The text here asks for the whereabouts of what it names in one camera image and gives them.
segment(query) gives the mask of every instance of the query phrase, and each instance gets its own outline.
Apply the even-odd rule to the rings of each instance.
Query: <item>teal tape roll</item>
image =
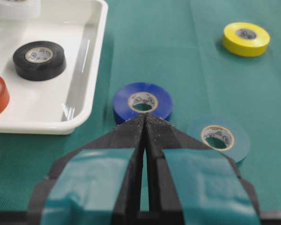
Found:
[[[206,116],[190,123],[187,134],[236,162],[243,160],[250,150],[250,140],[237,123],[216,116]]]

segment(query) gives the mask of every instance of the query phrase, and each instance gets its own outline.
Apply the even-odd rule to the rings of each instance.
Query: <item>green mat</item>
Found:
[[[115,126],[112,98],[133,82],[155,83],[173,98],[171,123],[213,114],[239,123],[251,151],[240,166],[262,210],[281,210],[281,0],[108,0],[91,117],[69,136],[0,134],[0,210],[27,209],[52,162]],[[271,43],[246,59],[221,45],[231,22],[264,27]],[[148,193],[142,193],[148,209]]]

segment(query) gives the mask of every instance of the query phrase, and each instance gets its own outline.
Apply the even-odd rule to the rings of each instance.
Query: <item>blue tape roll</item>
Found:
[[[147,104],[150,110],[140,111],[133,106]],[[132,119],[139,113],[152,113],[169,121],[173,109],[172,98],[163,88],[151,83],[131,83],[115,94],[113,111],[117,124]]]
[[[244,129],[237,123],[216,116],[206,116],[190,123],[187,134],[213,149],[229,156],[236,162],[243,160],[249,153],[250,140]],[[212,147],[207,138],[216,138],[225,143],[225,148]]]

